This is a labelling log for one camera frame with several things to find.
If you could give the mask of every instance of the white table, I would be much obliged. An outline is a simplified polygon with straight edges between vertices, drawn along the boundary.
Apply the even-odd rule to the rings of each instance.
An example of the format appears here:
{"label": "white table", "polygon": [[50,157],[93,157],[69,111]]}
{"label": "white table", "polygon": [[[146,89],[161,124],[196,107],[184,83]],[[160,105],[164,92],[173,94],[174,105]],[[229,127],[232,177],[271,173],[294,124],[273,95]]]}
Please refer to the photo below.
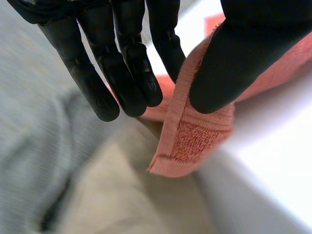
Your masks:
{"label": "white table", "polygon": [[[184,52],[204,39],[204,17],[222,12],[202,0],[180,16]],[[156,74],[165,74],[153,46]],[[235,132],[198,173],[223,234],[312,234],[312,70],[237,105]]]}

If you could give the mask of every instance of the folded towel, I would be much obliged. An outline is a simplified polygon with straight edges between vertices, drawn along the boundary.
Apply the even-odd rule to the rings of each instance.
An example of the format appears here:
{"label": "folded towel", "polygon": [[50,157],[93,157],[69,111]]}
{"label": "folded towel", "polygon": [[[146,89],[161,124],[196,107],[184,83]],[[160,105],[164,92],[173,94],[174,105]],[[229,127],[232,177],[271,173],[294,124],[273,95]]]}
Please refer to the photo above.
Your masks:
{"label": "folded towel", "polygon": [[[206,33],[225,19],[217,15],[206,19]],[[199,44],[185,60],[176,86],[167,76],[158,76],[164,93],[163,102],[148,108],[143,118],[164,122],[156,154],[149,171],[168,177],[185,176],[195,171],[233,130],[234,103],[204,115],[197,112],[189,101],[189,89],[212,36]],[[274,88],[295,77],[312,59],[312,33],[308,34],[280,60],[261,74],[235,102],[242,101],[265,90]]]}

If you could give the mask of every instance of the terry cloth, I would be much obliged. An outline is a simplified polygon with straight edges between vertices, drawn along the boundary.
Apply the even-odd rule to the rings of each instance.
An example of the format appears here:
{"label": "terry cloth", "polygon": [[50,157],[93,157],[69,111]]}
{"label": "terry cloth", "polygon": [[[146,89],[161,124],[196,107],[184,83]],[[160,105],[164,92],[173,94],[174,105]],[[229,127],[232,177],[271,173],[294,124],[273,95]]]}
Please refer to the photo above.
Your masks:
{"label": "terry cloth", "polygon": [[[164,93],[163,102],[158,107],[148,108],[143,115],[143,118],[164,122],[157,151],[148,169],[151,173],[168,177],[185,176],[195,171],[209,153],[232,133],[234,103],[204,115],[197,112],[189,101],[189,89],[208,48],[212,31],[224,19],[222,14],[206,19],[206,33],[210,36],[186,58],[176,86],[169,77],[158,76]],[[296,77],[311,61],[311,50],[312,33],[261,74],[235,102]]]}

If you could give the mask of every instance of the beige fabric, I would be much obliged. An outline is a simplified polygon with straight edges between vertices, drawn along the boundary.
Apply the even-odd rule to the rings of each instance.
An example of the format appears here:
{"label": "beige fabric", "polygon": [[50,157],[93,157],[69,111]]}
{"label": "beige fabric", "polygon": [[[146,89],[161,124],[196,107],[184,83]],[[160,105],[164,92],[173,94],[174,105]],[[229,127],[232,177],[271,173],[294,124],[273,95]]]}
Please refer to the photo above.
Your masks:
{"label": "beige fabric", "polygon": [[82,173],[59,233],[216,234],[191,176],[146,172],[157,144],[133,119],[103,145]]}

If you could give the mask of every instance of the towel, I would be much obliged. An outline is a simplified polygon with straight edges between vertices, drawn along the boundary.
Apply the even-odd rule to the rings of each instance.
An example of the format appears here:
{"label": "towel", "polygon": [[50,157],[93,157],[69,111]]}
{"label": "towel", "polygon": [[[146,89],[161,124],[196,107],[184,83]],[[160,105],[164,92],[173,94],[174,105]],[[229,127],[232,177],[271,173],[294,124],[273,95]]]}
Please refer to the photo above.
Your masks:
{"label": "towel", "polygon": [[217,234],[193,176],[146,173],[158,126],[129,119],[77,177],[59,234]]}
{"label": "towel", "polygon": [[189,89],[209,46],[213,29],[225,19],[223,14],[206,19],[210,35],[186,58],[176,83],[158,76],[163,102],[148,108],[142,118],[163,122],[160,142],[148,168],[151,173],[180,177],[195,171],[209,153],[228,139],[233,131],[234,103],[274,88],[296,77],[312,59],[312,33],[305,36],[281,59],[269,67],[237,100],[204,115],[190,104]]}

